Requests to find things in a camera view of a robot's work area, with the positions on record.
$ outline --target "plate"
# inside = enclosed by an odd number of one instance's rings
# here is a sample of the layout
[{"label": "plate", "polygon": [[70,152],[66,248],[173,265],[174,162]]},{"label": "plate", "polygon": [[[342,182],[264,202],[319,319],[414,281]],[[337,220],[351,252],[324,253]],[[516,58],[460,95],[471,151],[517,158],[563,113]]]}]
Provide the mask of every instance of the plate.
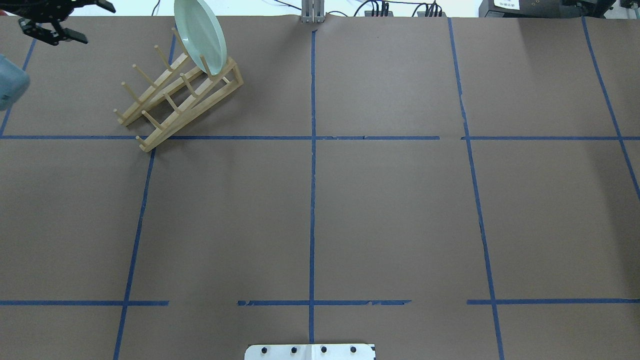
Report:
[{"label": "plate", "polygon": [[204,55],[212,75],[227,63],[227,43],[220,23],[204,0],[175,0],[175,25],[193,62],[206,72]]}]

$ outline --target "sticker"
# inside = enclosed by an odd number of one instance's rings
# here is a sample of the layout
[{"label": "sticker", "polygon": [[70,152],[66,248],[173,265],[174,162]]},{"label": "sticker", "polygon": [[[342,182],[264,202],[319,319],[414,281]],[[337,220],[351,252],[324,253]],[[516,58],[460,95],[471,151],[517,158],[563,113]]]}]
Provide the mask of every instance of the sticker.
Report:
[{"label": "sticker", "polygon": [[499,8],[519,10],[520,0],[493,0],[493,4]]}]

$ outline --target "wooden peg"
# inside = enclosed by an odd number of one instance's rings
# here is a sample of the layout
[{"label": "wooden peg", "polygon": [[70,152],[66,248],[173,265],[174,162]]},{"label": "wooden peg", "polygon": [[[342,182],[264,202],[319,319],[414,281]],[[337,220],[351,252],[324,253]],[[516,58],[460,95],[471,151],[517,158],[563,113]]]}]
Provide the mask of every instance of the wooden peg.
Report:
[{"label": "wooden peg", "polygon": [[148,75],[146,75],[145,72],[142,71],[142,69],[139,66],[137,66],[136,64],[133,64],[133,68],[136,69],[140,73],[140,75],[142,75],[142,77],[145,78],[145,80],[147,80],[147,83],[149,83],[149,85],[153,86],[154,88],[158,87],[156,83],[153,80],[151,80],[151,78]]},{"label": "wooden peg", "polygon": [[169,65],[169,61],[166,59],[166,56],[163,54],[162,50],[160,50],[160,47],[156,45],[154,46],[154,49],[158,52],[158,55],[160,55],[160,59],[162,59],[164,66],[166,66],[167,70],[173,71],[173,68],[171,67],[171,65]]},{"label": "wooden peg", "polygon": [[131,95],[131,97],[138,103],[138,104],[142,104],[142,102],[140,101],[140,99],[138,98],[138,96],[136,95],[136,93],[133,92],[133,90],[131,90],[131,87],[129,85],[127,85],[127,83],[125,83],[124,81],[122,82],[122,86],[124,86],[124,88],[127,90],[127,92],[129,93],[129,95]]},{"label": "wooden peg", "polygon": [[213,76],[213,74],[211,74],[211,70],[209,69],[209,65],[207,64],[207,60],[204,59],[204,55],[202,54],[200,55],[200,60],[202,60],[202,65],[204,66],[207,76],[209,77]]},{"label": "wooden peg", "polygon": [[113,109],[113,113],[118,115],[118,117],[121,118],[122,120],[124,120],[124,115],[122,115],[122,113],[120,113],[118,109]]},{"label": "wooden peg", "polygon": [[193,97],[198,97],[198,94],[196,94],[196,90],[194,90],[193,87],[191,86],[191,83],[189,82],[189,79],[187,79],[187,77],[184,74],[180,74],[180,77],[182,78],[182,81],[184,82],[184,84],[189,89],[189,92],[191,92],[191,95]]},{"label": "wooden peg", "polygon": [[144,140],[142,140],[140,136],[136,136],[136,140],[140,143],[140,145],[147,146],[147,143]]},{"label": "wooden peg", "polygon": [[154,117],[151,116],[150,113],[147,113],[145,110],[142,110],[142,115],[144,115],[151,122],[151,124],[153,124],[158,129],[164,129],[164,127],[160,125],[160,123],[158,123],[158,121],[156,121]]},{"label": "wooden peg", "polygon": [[182,111],[180,111],[180,109],[178,109],[178,106],[176,106],[175,102],[173,102],[173,99],[169,96],[169,94],[167,94],[166,92],[163,94],[164,98],[166,99],[166,101],[169,103],[169,105],[171,105],[171,107],[173,108],[173,110],[178,113],[178,115],[180,115],[182,113]]},{"label": "wooden peg", "polygon": [[171,28],[171,31],[173,31],[176,41],[178,41],[178,44],[182,48],[182,53],[185,55],[188,55],[189,53],[187,52],[187,48],[184,46],[184,43],[182,42],[182,38],[180,37],[180,33],[178,33],[178,30],[176,30],[176,28]]}]

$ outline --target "metal bracket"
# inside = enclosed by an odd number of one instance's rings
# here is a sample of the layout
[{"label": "metal bracket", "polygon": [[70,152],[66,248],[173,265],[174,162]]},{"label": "metal bracket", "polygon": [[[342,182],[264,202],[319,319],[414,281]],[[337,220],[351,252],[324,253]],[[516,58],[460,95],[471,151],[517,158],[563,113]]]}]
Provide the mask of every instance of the metal bracket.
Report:
[{"label": "metal bracket", "polygon": [[244,360],[375,360],[371,344],[252,345]]},{"label": "metal bracket", "polygon": [[324,0],[302,0],[302,22],[324,22]]}]

